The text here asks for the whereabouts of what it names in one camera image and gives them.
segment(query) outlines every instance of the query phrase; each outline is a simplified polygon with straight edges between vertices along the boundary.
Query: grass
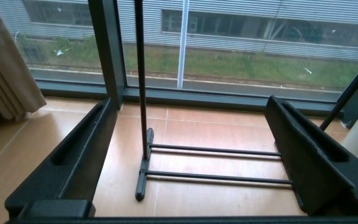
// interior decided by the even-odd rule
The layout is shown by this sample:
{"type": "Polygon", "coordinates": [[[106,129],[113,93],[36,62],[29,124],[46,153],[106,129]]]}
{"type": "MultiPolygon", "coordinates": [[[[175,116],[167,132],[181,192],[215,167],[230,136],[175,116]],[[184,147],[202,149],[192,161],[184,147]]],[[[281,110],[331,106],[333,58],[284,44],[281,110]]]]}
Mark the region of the grass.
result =
{"type": "MultiPolygon", "coordinates": [[[[54,42],[22,38],[18,45],[19,50],[24,58],[30,61],[22,49],[23,46],[28,45],[36,45],[41,50],[43,63],[101,67],[94,37],[88,37],[85,41],[69,41],[61,38],[54,42]],[[56,56],[55,50],[62,50],[63,55],[56,56]]],[[[124,45],[124,57],[126,69],[137,70],[135,45],[124,45]]],[[[148,73],[177,73],[178,58],[178,48],[145,47],[145,69],[148,73]]],[[[235,51],[186,50],[185,74],[192,75],[345,87],[357,73],[358,62],[348,60],[278,57],[265,55],[262,52],[247,54],[235,51]]]]}

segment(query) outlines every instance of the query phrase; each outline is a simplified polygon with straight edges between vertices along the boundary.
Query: tiled floor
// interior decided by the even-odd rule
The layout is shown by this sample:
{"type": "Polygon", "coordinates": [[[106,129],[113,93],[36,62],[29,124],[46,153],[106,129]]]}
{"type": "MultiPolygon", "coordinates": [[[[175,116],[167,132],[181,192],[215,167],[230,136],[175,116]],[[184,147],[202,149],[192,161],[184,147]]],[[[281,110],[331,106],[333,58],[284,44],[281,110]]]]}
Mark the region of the tiled floor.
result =
{"type": "MultiPolygon", "coordinates": [[[[48,105],[23,122],[0,125],[0,223],[8,219],[5,198],[96,104],[48,98],[48,105]]],[[[148,106],[154,143],[274,152],[262,114],[148,106]]],[[[321,119],[312,118],[319,124],[321,119]]],[[[336,121],[327,129],[337,141],[347,130],[336,121]]],[[[111,139],[93,203],[97,216],[302,215],[288,187],[153,178],[146,197],[134,197],[142,155],[140,111],[126,104],[111,139]]],[[[150,169],[198,174],[286,179],[282,164],[261,157],[152,154],[150,169]]]]}

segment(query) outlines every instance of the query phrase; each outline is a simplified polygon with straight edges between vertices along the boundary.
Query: white pole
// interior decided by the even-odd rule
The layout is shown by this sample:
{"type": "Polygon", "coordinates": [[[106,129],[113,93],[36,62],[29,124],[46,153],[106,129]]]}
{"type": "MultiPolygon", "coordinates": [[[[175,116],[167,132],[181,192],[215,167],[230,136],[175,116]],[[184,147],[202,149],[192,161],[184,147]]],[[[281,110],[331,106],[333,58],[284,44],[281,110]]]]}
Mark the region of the white pole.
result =
{"type": "Polygon", "coordinates": [[[183,73],[185,71],[186,36],[187,36],[187,21],[189,15],[189,1],[190,0],[183,0],[183,10],[182,10],[183,12],[181,15],[178,89],[183,88],[183,73]]]}

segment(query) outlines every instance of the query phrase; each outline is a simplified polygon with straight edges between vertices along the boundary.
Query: horizontal bar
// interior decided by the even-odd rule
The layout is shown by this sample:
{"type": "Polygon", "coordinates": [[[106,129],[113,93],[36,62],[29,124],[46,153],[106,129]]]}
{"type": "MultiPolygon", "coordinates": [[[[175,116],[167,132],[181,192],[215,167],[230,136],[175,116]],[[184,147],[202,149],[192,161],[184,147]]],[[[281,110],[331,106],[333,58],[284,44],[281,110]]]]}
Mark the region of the horizontal bar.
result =
{"type": "Polygon", "coordinates": [[[209,179],[209,180],[230,180],[230,181],[243,181],[243,182],[258,182],[258,183],[269,183],[269,184],[292,184],[292,180],[277,180],[277,179],[262,179],[262,178],[251,178],[251,177],[229,177],[220,175],[205,175],[205,174],[184,174],[176,172],[161,172],[161,171],[145,171],[146,175],[159,175],[165,177],[185,177],[185,178],[196,178],[196,179],[209,179]]]}
{"type": "Polygon", "coordinates": [[[200,152],[223,152],[223,153],[233,153],[233,154],[258,155],[258,156],[281,156],[281,153],[279,153],[279,152],[259,152],[259,151],[233,150],[233,149],[213,149],[213,148],[203,148],[203,147],[169,146],[169,145],[162,145],[162,144],[151,144],[150,146],[151,146],[151,148],[160,148],[160,149],[179,149],[179,150],[200,151],[200,152]]]}

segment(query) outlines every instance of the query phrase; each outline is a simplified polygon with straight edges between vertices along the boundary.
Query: black pole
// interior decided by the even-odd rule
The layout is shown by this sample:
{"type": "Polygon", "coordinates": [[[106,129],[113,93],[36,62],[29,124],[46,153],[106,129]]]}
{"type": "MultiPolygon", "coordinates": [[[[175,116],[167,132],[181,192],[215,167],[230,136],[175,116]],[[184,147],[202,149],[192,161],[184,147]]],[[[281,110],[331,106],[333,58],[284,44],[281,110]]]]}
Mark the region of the black pole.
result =
{"type": "Polygon", "coordinates": [[[352,95],[358,89],[358,75],[353,79],[351,84],[346,88],[346,90],[339,97],[334,109],[328,115],[328,117],[324,120],[324,122],[320,125],[320,128],[324,131],[328,125],[333,121],[333,119],[341,112],[342,108],[345,104],[350,100],[352,95]]]}
{"type": "Polygon", "coordinates": [[[146,121],[146,83],[144,69],[143,0],[135,0],[137,70],[139,76],[140,120],[142,123],[143,158],[148,158],[146,121]]]}

